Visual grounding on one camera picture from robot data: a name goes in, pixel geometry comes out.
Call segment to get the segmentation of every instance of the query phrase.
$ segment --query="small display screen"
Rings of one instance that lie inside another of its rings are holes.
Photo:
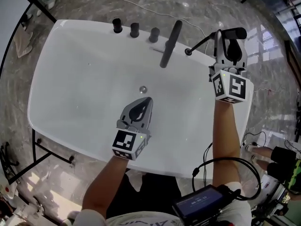
[[[197,195],[187,198],[182,202],[176,203],[180,211],[184,216],[188,216],[191,213],[202,210],[208,205],[220,200],[222,194],[213,188],[208,188],[205,191],[200,192]]]

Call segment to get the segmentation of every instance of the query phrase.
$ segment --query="person's forearm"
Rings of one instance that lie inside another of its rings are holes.
[[[128,160],[113,156],[86,191],[82,209],[93,209],[106,218],[127,169]]]
[[[239,157],[239,137],[232,104],[215,101],[212,148],[213,158]],[[214,186],[239,181],[238,168],[234,161],[214,163]]]

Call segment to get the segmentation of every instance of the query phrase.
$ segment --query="black shorts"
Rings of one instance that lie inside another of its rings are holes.
[[[296,155],[296,152],[276,146],[271,155],[274,162],[268,165],[268,175],[284,183],[295,167]]]

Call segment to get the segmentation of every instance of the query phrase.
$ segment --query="shirt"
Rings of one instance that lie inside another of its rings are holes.
[[[235,191],[242,190],[239,182],[231,182],[226,186]],[[234,200],[222,209],[218,221],[229,221],[235,226],[250,226],[252,221],[251,207],[247,201]],[[162,212],[134,212],[105,219],[94,210],[83,210],[76,217],[73,226],[183,226],[181,220]]]

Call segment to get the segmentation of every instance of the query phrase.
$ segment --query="grey floor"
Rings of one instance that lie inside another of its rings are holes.
[[[254,95],[248,130],[253,133],[265,130],[270,147],[284,147],[284,140],[294,138],[297,85],[285,59],[283,40],[273,19],[259,0],[130,0],[159,13],[181,17],[200,26],[208,35],[217,29],[242,26],[248,32],[245,47],[248,53],[249,78],[254,83]],[[168,37],[176,19],[159,16],[145,11],[123,0],[57,0],[51,13],[57,19],[84,19],[112,22],[119,17],[123,24],[130,26],[139,22],[145,31],[158,27],[161,35]],[[10,46],[0,80],[0,139],[11,144],[11,153],[21,163],[17,170],[25,168],[33,160],[31,128],[27,121],[27,104],[34,69],[43,44],[52,28],[44,15],[34,16],[28,25],[33,31],[33,50],[17,59],[15,45]],[[204,36],[202,32],[183,23],[179,42],[193,46]],[[213,54],[211,41],[207,52]],[[83,195],[91,181],[103,168],[104,163],[78,154],[41,136],[43,145],[58,154],[75,155],[71,167],[50,156],[27,172],[21,180],[19,191],[29,200],[33,195],[45,205],[46,214],[64,219],[72,210],[80,210]],[[248,136],[247,141],[257,141]],[[37,149],[38,157],[44,152]],[[244,158],[250,155],[242,151]],[[141,172],[130,171],[133,185],[139,188]],[[252,174],[242,168],[241,177],[247,195],[255,191],[256,183]],[[190,179],[178,179],[183,194],[191,191]],[[261,197],[251,202],[254,205]]]

